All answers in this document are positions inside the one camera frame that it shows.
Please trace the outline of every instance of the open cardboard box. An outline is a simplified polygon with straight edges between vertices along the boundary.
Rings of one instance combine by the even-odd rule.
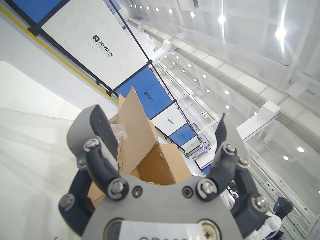
[[[127,98],[119,95],[118,114],[109,122],[123,124],[127,134],[127,139],[118,147],[117,164],[121,176],[133,175],[159,185],[180,183],[192,176],[175,145],[159,144],[156,127],[147,118],[133,87]],[[92,183],[88,197],[95,208],[104,196]]]

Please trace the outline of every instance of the ceiling light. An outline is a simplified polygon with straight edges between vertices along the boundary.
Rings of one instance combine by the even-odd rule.
[[[278,30],[275,33],[275,37],[279,40],[283,40],[287,34],[287,30],[285,30],[283,27],[278,28]]]
[[[226,21],[226,18],[224,17],[224,15],[219,16],[218,21],[220,24],[223,24]]]

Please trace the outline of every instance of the plastic bag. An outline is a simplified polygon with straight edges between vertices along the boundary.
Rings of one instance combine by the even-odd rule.
[[[127,139],[125,126],[123,124],[115,123],[111,125],[111,129],[118,141],[118,145],[121,145]]]

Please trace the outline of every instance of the yellow stripe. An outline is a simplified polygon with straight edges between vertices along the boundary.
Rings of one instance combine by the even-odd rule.
[[[63,62],[68,68],[70,68],[72,71],[74,71],[76,74],[78,74],[81,78],[83,78],[85,81],[90,83],[93,87],[98,89],[100,92],[102,92],[105,96],[107,96],[110,100],[112,100],[114,103],[118,104],[116,100],[111,98],[107,93],[101,89],[97,84],[93,83],[91,80],[89,80],[86,76],[84,76],[81,72],[79,72],[76,68],[74,68],[72,65],[70,65],[67,61],[65,61],[62,57],[60,57],[57,53],[55,53],[53,50],[51,50],[47,45],[45,45],[43,42],[41,42],[39,39],[37,39],[32,33],[28,31],[21,23],[19,23],[12,15],[10,15],[3,7],[0,7],[0,11],[3,12],[12,22],[14,22],[17,26],[19,26],[24,32],[26,32],[31,38],[33,38],[36,42],[38,42],[42,47],[44,47],[47,51],[49,51],[52,55],[54,55],[57,59],[59,59],[61,62]]]

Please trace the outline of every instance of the perforated white panel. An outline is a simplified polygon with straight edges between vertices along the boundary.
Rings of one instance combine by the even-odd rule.
[[[151,122],[168,136],[187,123],[175,103],[153,118]]]
[[[146,64],[103,0],[71,0],[42,28],[112,89]]]

